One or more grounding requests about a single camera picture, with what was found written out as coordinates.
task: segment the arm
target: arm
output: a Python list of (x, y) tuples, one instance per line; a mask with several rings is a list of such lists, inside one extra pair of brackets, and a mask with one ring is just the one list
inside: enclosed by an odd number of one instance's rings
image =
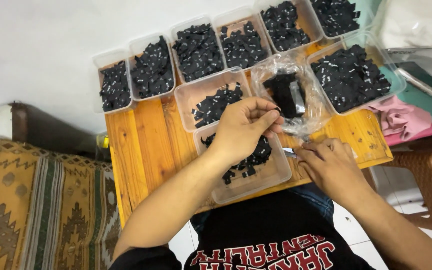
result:
[(149, 195), (131, 214), (113, 259), (132, 248), (168, 243), (209, 197), (231, 167), (250, 156), (262, 134), (281, 132), (284, 123), (276, 105), (256, 97), (229, 105), (213, 144), (199, 158)]
[(349, 144), (327, 139), (295, 153), (315, 184), (354, 215), (378, 250), (410, 269), (432, 270), (432, 239), (372, 190)]

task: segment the hand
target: hand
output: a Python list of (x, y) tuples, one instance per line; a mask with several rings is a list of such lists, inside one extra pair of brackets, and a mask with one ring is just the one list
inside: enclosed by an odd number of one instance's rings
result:
[(272, 138), (283, 130), (284, 119), (277, 106), (260, 97), (249, 97), (224, 110), (216, 130), (216, 137), (208, 150), (231, 165), (251, 156), (261, 135)]
[(339, 139), (326, 139), (321, 144), (303, 144), (295, 149), (299, 165), (314, 183), (337, 204), (350, 210), (374, 191), (364, 178), (349, 144)]

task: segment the patterned rug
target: patterned rug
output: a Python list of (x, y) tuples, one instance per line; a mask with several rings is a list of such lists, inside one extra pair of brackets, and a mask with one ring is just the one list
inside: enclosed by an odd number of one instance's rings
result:
[(120, 234), (110, 163), (0, 140), (0, 270), (107, 270)]

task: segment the forearm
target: forearm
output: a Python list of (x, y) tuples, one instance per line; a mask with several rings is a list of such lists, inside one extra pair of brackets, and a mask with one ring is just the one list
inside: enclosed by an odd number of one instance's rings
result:
[(211, 149), (148, 196), (126, 222), (114, 259), (129, 248), (168, 243), (207, 200), (230, 168)]
[(410, 269), (432, 270), (432, 239), (388, 205), (378, 194), (348, 209), (375, 246)]

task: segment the black t-shirt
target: black t-shirt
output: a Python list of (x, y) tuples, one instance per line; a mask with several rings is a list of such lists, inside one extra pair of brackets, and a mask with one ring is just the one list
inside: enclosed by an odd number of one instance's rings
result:
[[(215, 209), (184, 270), (370, 270), (334, 226), (282, 191)], [(166, 247), (131, 249), (110, 270), (180, 270)]]

